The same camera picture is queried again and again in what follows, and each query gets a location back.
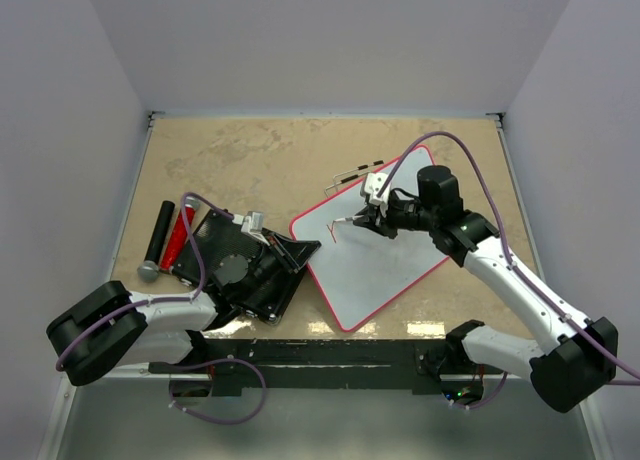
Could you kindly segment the pink framed whiteboard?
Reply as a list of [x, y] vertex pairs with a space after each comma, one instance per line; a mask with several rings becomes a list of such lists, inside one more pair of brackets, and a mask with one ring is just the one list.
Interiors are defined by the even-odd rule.
[[365, 207], [362, 182], [325, 198], [289, 224], [295, 240], [321, 242], [308, 262], [309, 271], [344, 332], [359, 329], [448, 260], [426, 233], [400, 231], [388, 239], [352, 223], [332, 226], [332, 220], [354, 216]]

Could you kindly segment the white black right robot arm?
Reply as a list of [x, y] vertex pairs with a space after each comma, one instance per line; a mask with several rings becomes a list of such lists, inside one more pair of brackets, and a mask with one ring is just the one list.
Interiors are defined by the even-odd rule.
[[416, 174], [412, 195], [389, 186], [385, 173], [366, 175], [364, 208], [354, 225], [394, 239], [426, 232], [436, 249], [487, 285], [525, 324], [527, 340], [470, 320], [447, 334], [445, 359], [459, 373], [486, 365], [529, 381], [552, 409], [566, 413], [616, 376], [618, 331], [570, 306], [503, 244], [484, 216], [463, 205], [457, 178], [445, 166]]

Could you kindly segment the red and white marker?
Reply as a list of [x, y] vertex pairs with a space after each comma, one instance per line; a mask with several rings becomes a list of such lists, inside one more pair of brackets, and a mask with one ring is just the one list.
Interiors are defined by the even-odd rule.
[[331, 225], [335, 225], [338, 223], [353, 223], [354, 221], [362, 218], [363, 215], [354, 215], [354, 216], [349, 216], [349, 217], [342, 217], [342, 218], [338, 218], [335, 220], [332, 220]]

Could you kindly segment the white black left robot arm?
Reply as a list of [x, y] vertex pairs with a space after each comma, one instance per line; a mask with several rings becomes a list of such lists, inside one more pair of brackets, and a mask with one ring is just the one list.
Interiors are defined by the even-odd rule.
[[259, 242], [229, 227], [197, 236], [185, 250], [202, 257], [206, 280], [200, 293], [162, 296], [129, 291], [119, 281], [104, 283], [47, 327], [56, 369], [74, 386], [136, 363], [196, 372], [207, 360], [202, 333], [242, 313], [278, 322], [321, 244], [270, 230], [264, 235]]

